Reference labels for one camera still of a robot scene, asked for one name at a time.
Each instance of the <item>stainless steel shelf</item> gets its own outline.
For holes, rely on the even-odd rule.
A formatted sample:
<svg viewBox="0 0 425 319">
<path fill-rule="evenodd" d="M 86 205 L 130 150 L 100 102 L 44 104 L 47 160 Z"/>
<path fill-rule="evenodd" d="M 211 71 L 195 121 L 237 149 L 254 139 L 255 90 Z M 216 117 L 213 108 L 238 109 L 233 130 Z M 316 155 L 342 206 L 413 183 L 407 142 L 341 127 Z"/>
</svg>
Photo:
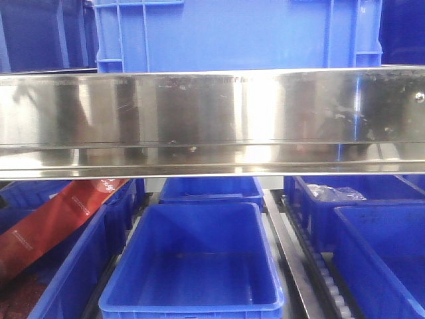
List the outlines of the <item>stainless steel shelf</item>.
<svg viewBox="0 0 425 319">
<path fill-rule="evenodd" d="M 0 76 L 0 179 L 425 171 L 425 68 Z"/>
</svg>

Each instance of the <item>clear plastic bag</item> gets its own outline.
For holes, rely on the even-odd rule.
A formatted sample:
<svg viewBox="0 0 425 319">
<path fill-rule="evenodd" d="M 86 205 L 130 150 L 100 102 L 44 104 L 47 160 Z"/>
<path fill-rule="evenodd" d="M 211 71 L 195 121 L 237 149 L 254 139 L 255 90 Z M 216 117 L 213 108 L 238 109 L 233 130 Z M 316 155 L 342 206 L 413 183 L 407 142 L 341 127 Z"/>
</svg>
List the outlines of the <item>clear plastic bag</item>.
<svg viewBox="0 0 425 319">
<path fill-rule="evenodd" d="M 351 187 L 330 187 L 308 184 L 310 191 L 319 201 L 365 201 L 366 197 Z"/>
</svg>

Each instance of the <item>screw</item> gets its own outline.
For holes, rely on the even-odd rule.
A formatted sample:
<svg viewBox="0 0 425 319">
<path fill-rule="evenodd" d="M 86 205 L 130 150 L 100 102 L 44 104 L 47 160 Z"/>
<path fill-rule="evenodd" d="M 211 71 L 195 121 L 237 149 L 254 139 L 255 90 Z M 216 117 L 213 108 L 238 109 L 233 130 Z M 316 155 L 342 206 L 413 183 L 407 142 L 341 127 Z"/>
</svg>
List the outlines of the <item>screw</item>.
<svg viewBox="0 0 425 319">
<path fill-rule="evenodd" d="M 423 102 L 425 102 L 425 93 L 418 92 L 418 93 L 416 93 L 414 98 L 415 98 L 417 103 L 423 103 Z"/>
</svg>

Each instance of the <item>blue plastic crate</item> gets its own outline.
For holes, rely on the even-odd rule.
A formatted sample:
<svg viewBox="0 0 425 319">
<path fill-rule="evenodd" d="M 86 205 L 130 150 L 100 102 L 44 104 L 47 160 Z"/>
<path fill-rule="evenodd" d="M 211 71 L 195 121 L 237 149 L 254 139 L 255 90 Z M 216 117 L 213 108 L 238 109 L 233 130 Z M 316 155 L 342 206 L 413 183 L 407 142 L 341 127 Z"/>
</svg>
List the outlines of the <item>blue plastic crate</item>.
<svg viewBox="0 0 425 319">
<path fill-rule="evenodd" d="M 133 227 L 133 214 L 139 207 L 137 200 L 137 183 L 132 179 L 105 202 L 108 210 L 105 222 L 115 234 L 108 239 L 108 246 L 115 255 L 120 254 L 126 245 L 126 231 Z"/>
<path fill-rule="evenodd" d="M 99 72 L 381 65 L 382 0 L 95 0 Z"/>
<path fill-rule="evenodd" d="M 91 1 L 0 1 L 0 72 L 94 66 Z"/>
<path fill-rule="evenodd" d="M 140 207 L 141 205 L 143 205 L 145 201 L 145 194 L 146 194 L 145 180 L 143 178 L 137 178 L 135 182 L 136 182 L 136 188 L 137 188 L 136 202 L 137 202 L 137 206 Z"/>
<path fill-rule="evenodd" d="M 8 206 L 38 208 L 59 193 L 70 181 L 15 181 L 0 189 Z"/>
<path fill-rule="evenodd" d="M 425 206 L 336 209 L 333 262 L 368 319 L 425 318 Z"/>
<path fill-rule="evenodd" d="M 165 181 L 159 202 L 212 203 L 249 202 L 263 209 L 263 196 L 257 177 L 172 177 Z"/>
<path fill-rule="evenodd" d="M 104 319 L 280 319 L 283 303 L 258 206 L 226 203 L 148 207 L 99 306 Z"/>
<path fill-rule="evenodd" d="M 126 220 L 133 213 L 135 180 L 129 181 L 98 212 L 61 244 L 32 264 L 47 288 L 29 319 L 77 319 L 81 317 L 105 266 L 126 244 Z M 0 233 L 31 209 L 7 207 L 0 210 Z"/>
<path fill-rule="evenodd" d="M 425 193 L 405 179 L 395 175 L 335 175 L 294 177 L 292 209 L 301 217 L 313 246 L 320 252 L 335 248 L 335 226 L 331 216 L 338 206 L 385 205 L 395 203 L 425 203 Z M 351 187 L 366 197 L 366 201 L 320 201 L 308 184 L 331 187 Z"/>
<path fill-rule="evenodd" d="M 385 0 L 382 13 L 382 61 L 388 64 L 425 64 L 423 0 Z"/>
</svg>

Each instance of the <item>red packaging bag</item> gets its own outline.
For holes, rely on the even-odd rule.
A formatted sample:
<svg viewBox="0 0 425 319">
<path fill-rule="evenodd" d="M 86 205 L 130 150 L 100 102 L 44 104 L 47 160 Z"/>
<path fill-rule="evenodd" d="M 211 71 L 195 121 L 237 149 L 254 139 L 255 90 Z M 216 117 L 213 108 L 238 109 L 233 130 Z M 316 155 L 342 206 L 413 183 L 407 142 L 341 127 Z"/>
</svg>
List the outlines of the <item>red packaging bag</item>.
<svg viewBox="0 0 425 319">
<path fill-rule="evenodd" d="M 83 225 L 128 179 L 73 181 L 0 236 L 0 288 Z"/>
</svg>

